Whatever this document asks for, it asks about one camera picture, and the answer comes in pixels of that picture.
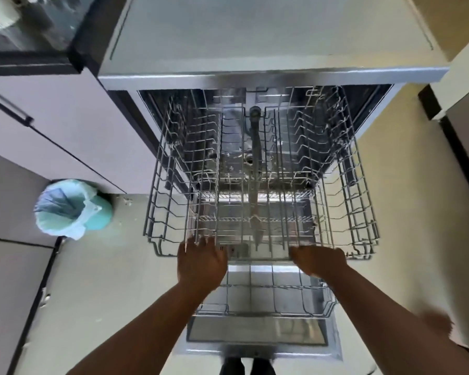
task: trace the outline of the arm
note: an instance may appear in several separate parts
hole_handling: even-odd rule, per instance
[[[179,282],[78,363],[69,375],[159,374],[190,317],[227,271],[214,239],[188,240],[177,253]]]
[[[329,284],[382,373],[469,375],[468,353],[350,268],[342,250],[301,246],[291,255],[303,272]]]

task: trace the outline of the dishwasher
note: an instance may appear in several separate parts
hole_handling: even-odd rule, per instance
[[[411,0],[127,1],[98,78],[156,155],[144,235],[157,260],[190,234],[229,255],[176,353],[342,359],[338,301],[289,247],[375,258],[356,139],[447,70]]]

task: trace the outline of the trash can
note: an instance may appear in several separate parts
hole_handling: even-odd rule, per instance
[[[69,179],[49,185],[39,196],[34,213],[42,232],[80,239],[86,230],[106,227],[113,208],[91,185]]]

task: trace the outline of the plastic bag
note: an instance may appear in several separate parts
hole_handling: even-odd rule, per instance
[[[84,224],[102,207],[90,200],[97,190],[79,180],[63,180],[49,185],[39,196],[34,213],[38,228],[49,235],[80,239]]]

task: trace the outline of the person's right arm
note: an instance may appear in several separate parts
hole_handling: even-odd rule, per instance
[[[291,256],[307,275],[327,282],[383,374],[469,375],[468,353],[349,267],[342,250],[301,246]]]

